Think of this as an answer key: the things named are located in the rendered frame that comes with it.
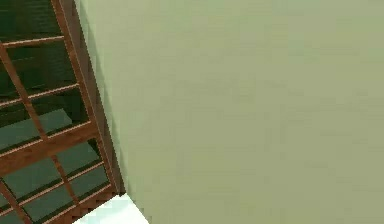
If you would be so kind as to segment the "brown wooden framed window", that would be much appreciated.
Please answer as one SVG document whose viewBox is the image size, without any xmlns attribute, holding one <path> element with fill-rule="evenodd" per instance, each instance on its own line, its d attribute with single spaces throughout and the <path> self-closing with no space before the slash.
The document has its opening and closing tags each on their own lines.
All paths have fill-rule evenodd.
<svg viewBox="0 0 384 224">
<path fill-rule="evenodd" d="M 0 224 L 73 224 L 125 192 L 75 0 L 0 0 Z"/>
</svg>

